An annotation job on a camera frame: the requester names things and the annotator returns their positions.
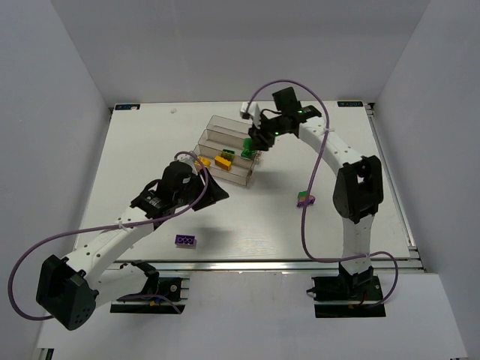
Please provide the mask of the yellow rounded lego brick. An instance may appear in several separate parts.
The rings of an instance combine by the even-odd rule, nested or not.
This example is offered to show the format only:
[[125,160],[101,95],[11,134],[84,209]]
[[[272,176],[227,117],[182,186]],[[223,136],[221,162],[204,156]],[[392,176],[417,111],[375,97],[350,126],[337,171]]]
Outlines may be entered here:
[[199,157],[199,161],[205,166],[205,167],[210,167],[211,166],[211,161],[207,158],[204,157]]

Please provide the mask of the yellow long lego brick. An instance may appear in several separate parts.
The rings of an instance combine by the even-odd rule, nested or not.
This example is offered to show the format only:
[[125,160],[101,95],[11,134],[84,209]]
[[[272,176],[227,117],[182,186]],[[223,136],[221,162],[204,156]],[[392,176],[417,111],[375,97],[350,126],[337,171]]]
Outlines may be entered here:
[[229,172],[232,168],[232,162],[222,158],[221,156],[216,156],[214,158],[214,163],[217,167]]

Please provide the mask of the green lego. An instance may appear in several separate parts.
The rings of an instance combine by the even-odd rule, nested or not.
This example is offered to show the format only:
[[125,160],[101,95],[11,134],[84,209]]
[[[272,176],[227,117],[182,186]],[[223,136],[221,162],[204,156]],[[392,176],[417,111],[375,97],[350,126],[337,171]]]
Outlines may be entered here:
[[303,201],[306,198],[306,195],[307,195],[307,191],[299,192],[298,195],[297,195],[297,200]]

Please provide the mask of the purple arched lego brick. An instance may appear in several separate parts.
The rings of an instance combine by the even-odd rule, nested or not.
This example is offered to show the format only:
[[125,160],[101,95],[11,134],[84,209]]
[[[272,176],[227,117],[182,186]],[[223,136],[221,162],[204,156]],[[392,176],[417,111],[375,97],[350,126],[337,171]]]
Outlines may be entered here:
[[309,196],[300,196],[298,199],[297,199],[297,207],[298,208],[302,208],[302,207],[308,207],[308,206],[312,206],[316,201],[316,198],[315,196],[313,195],[309,195]]

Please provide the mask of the green rounded lego brick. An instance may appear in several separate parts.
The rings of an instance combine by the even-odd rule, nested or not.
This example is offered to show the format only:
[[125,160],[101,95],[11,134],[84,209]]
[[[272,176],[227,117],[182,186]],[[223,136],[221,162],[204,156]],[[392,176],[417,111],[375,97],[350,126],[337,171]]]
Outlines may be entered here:
[[245,149],[241,152],[241,157],[247,160],[251,160],[255,155],[255,151]]

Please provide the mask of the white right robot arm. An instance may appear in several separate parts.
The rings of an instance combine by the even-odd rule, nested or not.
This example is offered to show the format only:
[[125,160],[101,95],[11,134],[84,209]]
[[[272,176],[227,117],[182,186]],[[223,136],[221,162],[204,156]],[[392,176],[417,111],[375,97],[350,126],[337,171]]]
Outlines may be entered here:
[[371,227],[383,202],[383,174],[380,159],[364,156],[347,145],[329,124],[322,106],[302,106],[291,87],[273,94],[275,116],[269,118],[250,100],[240,108],[250,119],[251,148],[268,151],[277,137],[293,134],[325,161],[336,177],[332,201],[343,224],[343,252],[337,260],[341,286],[353,293],[372,281]]

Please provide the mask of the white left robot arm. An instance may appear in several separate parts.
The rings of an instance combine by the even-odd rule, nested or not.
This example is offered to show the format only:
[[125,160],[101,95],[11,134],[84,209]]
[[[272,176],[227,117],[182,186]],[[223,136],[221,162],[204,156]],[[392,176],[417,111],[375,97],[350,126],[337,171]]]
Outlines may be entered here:
[[150,181],[111,229],[81,248],[59,258],[47,258],[41,267],[36,300],[67,330],[82,326],[96,308],[117,299],[161,299],[159,272],[143,260],[107,269],[139,240],[172,218],[176,210],[198,211],[227,199],[229,194],[208,170],[174,160],[159,179]]

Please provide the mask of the clear container middle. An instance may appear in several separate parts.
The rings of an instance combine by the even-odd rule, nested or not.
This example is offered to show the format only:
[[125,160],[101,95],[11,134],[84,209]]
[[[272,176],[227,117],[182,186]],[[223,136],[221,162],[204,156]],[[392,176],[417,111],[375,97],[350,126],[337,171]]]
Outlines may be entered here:
[[246,133],[230,131],[227,133],[218,130],[206,129],[196,144],[194,151],[198,155],[208,156],[209,152],[220,154],[224,149],[235,152],[235,157],[240,158],[244,151],[244,140],[248,137]]

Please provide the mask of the clear container near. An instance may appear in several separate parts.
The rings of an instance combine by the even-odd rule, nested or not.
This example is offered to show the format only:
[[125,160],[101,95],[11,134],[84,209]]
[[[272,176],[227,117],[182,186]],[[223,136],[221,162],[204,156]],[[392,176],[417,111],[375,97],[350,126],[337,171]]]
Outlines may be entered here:
[[[230,170],[217,165],[215,162],[215,158],[220,157],[223,150],[234,152]],[[211,162],[209,172],[216,179],[222,179],[244,187],[248,186],[257,164],[257,157],[253,160],[245,159],[241,157],[241,150],[239,148],[222,145],[216,142],[207,143],[206,145],[197,144],[193,151],[197,156],[205,158]]]

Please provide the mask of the clear container far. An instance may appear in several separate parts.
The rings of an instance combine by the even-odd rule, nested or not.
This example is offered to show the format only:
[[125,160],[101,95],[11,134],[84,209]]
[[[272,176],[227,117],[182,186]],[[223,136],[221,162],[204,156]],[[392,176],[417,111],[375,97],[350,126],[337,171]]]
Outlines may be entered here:
[[248,130],[251,125],[242,121],[225,118],[219,115],[213,115],[206,128],[210,131],[239,138],[239,146],[242,147],[244,139],[248,138]]

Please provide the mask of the blue label right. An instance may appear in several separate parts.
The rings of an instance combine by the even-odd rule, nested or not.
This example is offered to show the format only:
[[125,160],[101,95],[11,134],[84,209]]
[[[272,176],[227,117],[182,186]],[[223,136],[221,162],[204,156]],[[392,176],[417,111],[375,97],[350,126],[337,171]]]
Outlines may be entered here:
[[363,107],[364,104],[360,100],[339,100],[337,102],[339,107]]

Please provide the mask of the blue label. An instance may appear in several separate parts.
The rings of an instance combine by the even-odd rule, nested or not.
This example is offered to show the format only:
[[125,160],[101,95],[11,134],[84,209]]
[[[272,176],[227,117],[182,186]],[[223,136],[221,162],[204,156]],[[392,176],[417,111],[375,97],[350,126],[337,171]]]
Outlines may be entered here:
[[126,104],[116,104],[114,107],[115,111],[131,111],[138,110],[140,108],[139,104],[136,103],[126,103]]
[[339,107],[363,107],[364,104],[360,100],[339,100],[337,102]]

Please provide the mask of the purple flat lego brick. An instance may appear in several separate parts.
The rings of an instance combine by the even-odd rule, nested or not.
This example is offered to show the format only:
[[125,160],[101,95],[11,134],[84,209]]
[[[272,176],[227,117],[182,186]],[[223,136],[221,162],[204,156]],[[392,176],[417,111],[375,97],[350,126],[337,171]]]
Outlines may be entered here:
[[175,236],[175,246],[177,248],[195,248],[197,245],[197,240],[194,235],[176,235]]

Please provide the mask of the blue label left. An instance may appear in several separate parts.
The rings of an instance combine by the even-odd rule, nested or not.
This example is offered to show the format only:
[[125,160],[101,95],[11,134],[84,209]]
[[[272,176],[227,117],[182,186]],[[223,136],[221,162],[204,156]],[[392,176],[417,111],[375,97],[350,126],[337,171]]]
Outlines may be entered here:
[[114,107],[115,111],[131,111],[138,110],[140,108],[139,104],[136,103],[126,103],[126,104],[116,104]]

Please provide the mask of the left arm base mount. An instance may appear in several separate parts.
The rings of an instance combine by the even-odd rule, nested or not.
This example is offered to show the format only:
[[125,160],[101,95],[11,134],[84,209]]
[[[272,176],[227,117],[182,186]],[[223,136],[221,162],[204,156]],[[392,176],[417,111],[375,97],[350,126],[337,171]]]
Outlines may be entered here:
[[147,277],[142,290],[124,295],[111,303],[111,314],[176,314],[185,309],[189,295],[190,279],[187,277],[162,277],[160,272],[143,260],[130,262]]

